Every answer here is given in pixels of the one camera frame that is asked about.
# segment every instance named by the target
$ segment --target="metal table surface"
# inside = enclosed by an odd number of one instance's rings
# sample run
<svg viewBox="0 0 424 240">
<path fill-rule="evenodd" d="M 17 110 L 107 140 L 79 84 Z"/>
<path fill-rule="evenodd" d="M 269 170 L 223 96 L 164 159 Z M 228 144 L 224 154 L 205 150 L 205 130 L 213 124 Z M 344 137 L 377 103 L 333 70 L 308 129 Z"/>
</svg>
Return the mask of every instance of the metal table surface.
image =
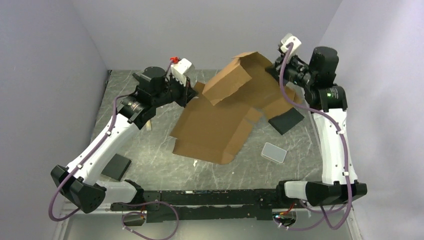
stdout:
<svg viewBox="0 0 424 240">
<path fill-rule="evenodd" d="M 92 139 L 105 127 L 112 114 L 112 101 L 117 95 L 134 91 L 137 81 L 133 73 L 141 71 L 114 70 L 97 115 Z M 192 85 L 207 82 L 217 70 L 195 70 L 189 77 Z M 275 188 L 280 180 L 319 180 L 322 160 L 311 120 L 306 112 L 302 122 L 280 135 L 262 119 L 235 159 L 225 165 L 172 153 L 175 139 L 169 134 L 183 108 L 176 103 L 157 109 L 151 120 L 152 131 L 143 128 L 119 151 L 132 160 L 123 179 L 130 179 L 145 190 L 226 190 Z M 266 142 L 287 150 L 284 163 L 277 164 L 261 156 Z M 102 177 L 103 181 L 113 181 Z"/>
</svg>

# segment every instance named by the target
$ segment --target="flattened cardboard box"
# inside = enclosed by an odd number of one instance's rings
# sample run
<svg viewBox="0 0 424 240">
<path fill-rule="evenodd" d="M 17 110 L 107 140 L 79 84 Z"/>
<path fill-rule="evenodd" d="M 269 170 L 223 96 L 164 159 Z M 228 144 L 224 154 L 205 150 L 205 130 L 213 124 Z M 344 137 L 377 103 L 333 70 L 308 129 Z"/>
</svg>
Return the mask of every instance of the flattened cardboard box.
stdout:
<svg viewBox="0 0 424 240">
<path fill-rule="evenodd" d="M 170 133 L 176 138 L 173 153 L 217 164 L 230 163 L 262 113 L 243 102 L 213 106 L 203 95 L 203 83 L 194 89 L 198 98 L 185 107 Z"/>
<path fill-rule="evenodd" d="M 192 99 L 171 136 L 177 138 L 173 153 L 217 164 L 230 163 L 242 148 L 262 113 L 284 134 L 303 116 L 292 109 L 277 81 L 265 68 L 272 63 L 258 52 L 239 54 L 206 85 L 196 83 Z M 290 99 L 301 99 L 285 88 Z"/>
</svg>

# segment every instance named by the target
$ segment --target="cable connector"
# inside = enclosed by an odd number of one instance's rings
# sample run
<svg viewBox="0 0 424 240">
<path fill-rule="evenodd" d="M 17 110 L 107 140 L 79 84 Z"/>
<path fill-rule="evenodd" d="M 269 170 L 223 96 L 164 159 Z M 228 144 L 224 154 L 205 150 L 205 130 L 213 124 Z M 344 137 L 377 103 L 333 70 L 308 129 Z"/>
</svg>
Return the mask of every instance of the cable connector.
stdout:
<svg viewBox="0 0 424 240">
<path fill-rule="evenodd" d="M 171 60 L 173 64 L 177 64 L 180 61 L 180 59 L 177 56 L 173 56 L 169 58 L 169 60 Z"/>
</svg>

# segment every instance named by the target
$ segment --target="purple cable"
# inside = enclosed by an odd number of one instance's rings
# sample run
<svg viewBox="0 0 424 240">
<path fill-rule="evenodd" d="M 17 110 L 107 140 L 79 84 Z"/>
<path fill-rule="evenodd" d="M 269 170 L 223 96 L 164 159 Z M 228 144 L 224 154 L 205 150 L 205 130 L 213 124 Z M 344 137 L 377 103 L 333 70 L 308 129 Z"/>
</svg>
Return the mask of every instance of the purple cable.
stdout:
<svg viewBox="0 0 424 240">
<path fill-rule="evenodd" d="M 172 211 L 173 211 L 173 213 L 175 214 L 175 217 L 176 217 L 176 226 L 175 226 L 175 229 L 173 230 L 173 232 L 172 232 L 169 236 L 167 236 L 167 237 L 165 237 L 165 238 L 162 238 L 162 239 L 153 239 L 153 238 L 149 238 L 149 237 L 144 236 L 144 235 L 140 234 L 139 232 L 134 231 L 134 230 L 132 230 L 131 228 L 129 228 L 129 227 L 127 227 L 127 226 L 125 226 L 124 219 L 125 219 L 125 217 L 126 217 L 126 216 L 128 216 L 128 215 L 133 215 L 133 214 L 140 215 L 140 216 L 144 216 L 144 214 L 143 214 L 143 213 L 141 213 L 141 212 L 137 212 L 137 211 L 132 211 L 132 212 L 128 212 L 128 213 L 124 214 L 124 215 L 122 216 L 122 219 L 121 219 L 121 223 L 122 223 L 123 229 L 128 230 L 128 231 L 130 231 L 131 233 L 133 233 L 133 234 L 135 234 L 135 235 L 137 235 L 137 236 L 139 236 L 139 237 L 141 237 L 141 238 L 144 238 L 144 239 L 146 239 L 146 240 L 168 240 L 168 239 L 172 238 L 172 237 L 175 235 L 175 233 L 177 232 L 178 225 L 180 224 L 180 218 L 178 217 L 177 210 L 175 210 L 175 208 L 174 208 L 173 206 L 171 206 L 171 205 L 170 205 L 169 203 L 167 203 L 167 202 L 164 202 L 164 201 L 149 201 L 149 202 L 140 203 L 140 204 L 128 204 L 128 203 L 124 203 L 124 202 L 119 202 L 119 204 L 122 204 L 122 205 L 125 205 L 125 206 L 128 206 L 128 207 L 141 207 L 141 206 L 149 205 L 149 204 L 163 204 L 163 205 L 166 205 L 166 206 L 168 206 L 169 208 L 171 208 L 171 210 L 172 210 Z"/>
<path fill-rule="evenodd" d="M 284 99 L 288 103 L 292 104 L 295 107 L 298 107 L 298 108 L 301 108 L 301 109 L 305 109 L 305 110 L 308 110 L 308 111 L 310 111 L 312 113 L 315 113 L 315 114 L 319 114 L 321 116 L 324 116 L 326 119 L 328 119 L 331 123 L 334 124 L 335 129 L 337 130 L 337 132 L 341 131 L 342 129 L 340 128 L 340 126 L 336 122 L 336 120 L 334 120 L 328 114 L 326 114 L 326 113 L 324 113 L 322 111 L 319 111 L 319 110 L 316 110 L 316 109 L 307 107 L 307 106 L 303 106 L 301 104 L 297 104 L 297 103 L 293 102 L 289 98 L 289 96 L 287 96 L 287 93 L 284 90 L 285 85 L 284 85 L 284 81 L 283 81 L 283 74 L 284 74 L 284 70 L 285 70 L 286 65 L 287 65 L 287 60 L 288 60 L 289 55 L 290 55 L 290 53 L 292 52 L 292 49 L 293 49 L 293 43 L 290 42 L 289 44 L 287 44 L 287 48 L 288 49 L 287 49 L 287 52 L 285 53 L 284 59 L 283 59 L 282 64 L 281 64 L 281 69 L 280 69 L 280 72 L 279 72 L 279 86 L 280 86 L 280 89 L 281 89 L 282 96 L 284 97 Z M 340 136 L 341 144 L 343 145 L 344 171 L 345 172 L 348 172 L 349 171 L 348 144 L 346 143 L 346 138 L 345 138 L 345 136 L 343 134 L 339 134 L 339 136 Z M 322 213 L 324 215 L 325 221 L 327 222 L 328 226 L 332 230 L 339 229 L 345 223 L 346 219 L 349 216 L 349 213 L 351 212 L 351 208 L 352 208 L 352 186 L 350 184 L 351 183 L 351 180 L 350 180 L 350 178 L 349 178 L 348 175 L 345 176 L 345 178 L 346 178 L 346 185 L 347 185 L 347 208 L 346 208 L 346 212 L 344 213 L 343 217 L 341 218 L 341 220 L 335 226 L 331 225 L 330 220 L 328 219 L 328 216 L 327 216 L 324 208 L 321 206 L 321 210 L 322 210 Z"/>
<path fill-rule="evenodd" d="M 173 60 L 169 61 L 168 67 L 166 68 L 165 76 L 168 75 L 168 72 L 170 71 L 171 65 L 174 63 Z"/>
<path fill-rule="evenodd" d="M 300 200 L 299 202 L 300 202 L 300 205 L 301 205 L 304 209 L 309 210 L 311 213 L 315 213 L 315 214 L 322 214 L 322 213 L 323 213 L 323 212 L 322 212 L 322 210 L 313 210 L 313 209 L 309 208 L 309 207 L 308 207 L 305 203 L 303 203 L 303 202 L 302 202 L 302 200 Z M 328 210 L 326 213 L 327 213 L 327 214 L 333 214 L 333 213 L 336 213 L 336 212 L 338 212 L 338 211 L 342 210 L 345 206 L 346 206 L 346 204 L 343 204 L 343 205 L 342 205 L 341 207 L 339 207 L 338 209 L 336 209 L 336 210 Z"/>
<path fill-rule="evenodd" d="M 135 92 L 129 93 L 129 94 L 124 94 L 124 95 L 120 95 L 120 96 L 116 96 L 113 99 L 113 114 L 112 114 L 112 121 L 109 125 L 109 128 L 107 129 L 107 132 L 111 132 L 112 129 L 115 126 L 115 123 L 117 121 L 117 101 L 120 98 L 123 97 L 127 97 L 131 94 L 134 94 Z M 107 134 L 104 134 L 104 136 L 100 139 L 100 141 L 93 147 L 93 149 L 79 162 L 80 165 L 83 165 L 96 151 L 97 149 L 99 149 L 99 147 L 105 142 L 105 140 L 108 138 Z M 50 217 L 50 219 L 52 221 L 55 222 L 60 222 L 63 220 L 68 219 L 70 216 L 74 215 L 76 212 L 78 212 L 78 210 L 80 210 L 79 208 L 75 209 L 74 211 L 72 211 L 71 213 L 69 213 L 68 215 L 61 217 L 61 218 L 57 218 L 53 215 L 53 205 L 55 204 L 55 200 L 58 197 L 59 193 L 61 192 L 61 189 L 64 187 L 64 185 L 67 183 L 67 181 L 79 170 L 78 167 L 75 167 L 64 179 L 63 181 L 59 184 L 59 186 L 57 187 L 56 191 L 53 194 L 53 197 L 51 197 L 50 200 L 50 204 L 48 205 L 48 216 Z"/>
</svg>

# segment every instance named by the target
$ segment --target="purple cable bundle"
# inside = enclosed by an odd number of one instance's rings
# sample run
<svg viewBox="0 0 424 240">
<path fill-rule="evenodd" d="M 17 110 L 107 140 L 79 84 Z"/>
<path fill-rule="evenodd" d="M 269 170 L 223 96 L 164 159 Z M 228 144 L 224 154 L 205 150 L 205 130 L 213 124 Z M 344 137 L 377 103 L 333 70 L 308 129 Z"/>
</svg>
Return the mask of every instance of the purple cable bundle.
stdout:
<svg viewBox="0 0 424 240">
<path fill-rule="evenodd" d="M 290 103 L 290 104 L 292 104 L 293 106 L 295 106 L 295 107 L 298 107 L 298 108 L 300 108 L 300 109 L 304 109 L 304 110 L 307 110 L 307 111 L 310 111 L 310 112 L 312 112 L 312 113 L 315 113 L 315 114 L 319 114 L 319 115 L 322 115 L 322 116 L 324 116 L 326 119 L 328 119 L 331 123 L 333 123 L 334 124 L 334 126 L 335 126 L 335 128 L 336 128 L 336 130 L 339 132 L 339 131 L 341 131 L 342 129 L 340 128 L 340 126 L 339 126 L 339 124 L 331 117 L 331 116 L 329 116 L 328 114 L 326 114 L 326 113 L 324 113 L 324 112 L 322 112 L 322 111 L 319 111 L 319 110 L 316 110 L 316 109 L 313 109 L 313 108 L 310 108 L 310 107 L 307 107 L 307 106 L 303 106 L 303 105 L 301 105 L 301 104 L 297 104 L 297 103 L 295 103 L 295 102 L 293 102 L 290 98 L 289 98 L 289 96 L 287 96 L 287 93 L 286 93 L 286 91 L 284 90 L 284 87 L 285 87 L 285 84 L 284 84 L 284 81 L 283 81 L 283 75 L 284 75 L 284 70 L 285 70 L 285 68 L 286 68 L 286 65 L 287 65 L 287 60 L 288 60 L 288 58 L 289 58 L 289 55 L 290 55 L 290 53 L 292 52 L 292 49 L 293 49 L 293 43 L 292 42 L 290 42 L 289 44 L 287 44 L 287 52 L 285 53 L 285 56 L 284 56 L 284 59 L 283 59 L 283 61 L 282 61 L 282 64 L 281 64 L 281 69 L 280 69 L 280 72 L 279 72 L 279 86 L 280 86 L 280 89 L 281 89 L 281 93 L 282 93 L 282 96 L 284 97 L 284 99 L 288 102 L 288 103 Z M 348 172 L 349 171 L 349 160 L 348 160 L 348 144 L 346 143 L 346 138 L 345 138 L 345 136 L 343 135 L 343 134 L 339 134 L 339 136 L 340 136 L 340 140 L 341 140 L 341 144 L 343 145 L 343 153 L 344 153 L 344 171 L 346 171 L 346 172 Z M 328 224 L 328 226 L 332 229 L 332 230 L 337 230 L 337 229 L 339 229 L 344 223 L 345 223 L 345 221 L 346 221 L 346 219 L 348 218 L 348 215 L 349 215 L 349 213 L 351 212 L 351 208 L 352 208 L 352 186 L 351 186 L 351 184 L 350 184 L 350 182 L 351 182 L 351 180 L 350 180 L 350 178 L 349 178 L 349 175 L 346 175 L 345 176 L 345 178 L 346 178 L 346 184 L 347 184 L 347 208 L 346 208 L 346 212 L 344 213 L 344 215 L 343 215 L 343 217 L 341 218 L 341 220 L 335 225 L 335 226 L 333 226 L 333 225 L 331 225 L 331 223 L 330 223 L 330 220 L 329 220 L 329 218 L 328 218 L 328 216 L 327 216 L 327 213 L 326 213 L 326 211 L 324 210 L 324 208 L 323 208 L 323 206 L 320 206 L 321 207 L 321 210 L 322 210 L 322 213 L 323 213 L 323 215 L 324 215 L 324 217 L 321 219 L 321 220 L 319 220 L 316 224 L 314 224 L 314 225 L 312 225 L 312 226 L 310 226 L 310 227 L 306 227 L 306 228 L 298 228 L 298 229 L 294 229 L 294 228 L 288 228 L 288 230 L 294 230 L 294 231 L 305 231 L 305 230 L 310 230 L 310 229 L 312 229 L 312 228 L 315 228 L 316 226 L 318 226 L 322 221 L 323 221 L 323 219 L 325 219 L 325 221 L 327 222 L 327 224 Z M 343 207 L 344 207 L 345 205 L 343 205 L 340 209 L 337 209 L 337 210 L 334 210 L 334 211 L 331 211 L 331 209 L 333 209 L 333 207 L 330 209 L 330 211 L 333 213 L 333 212 L 336 212 L 336 211 L 338 211 L 338 210 L 341 210 Z"/>
</svg>

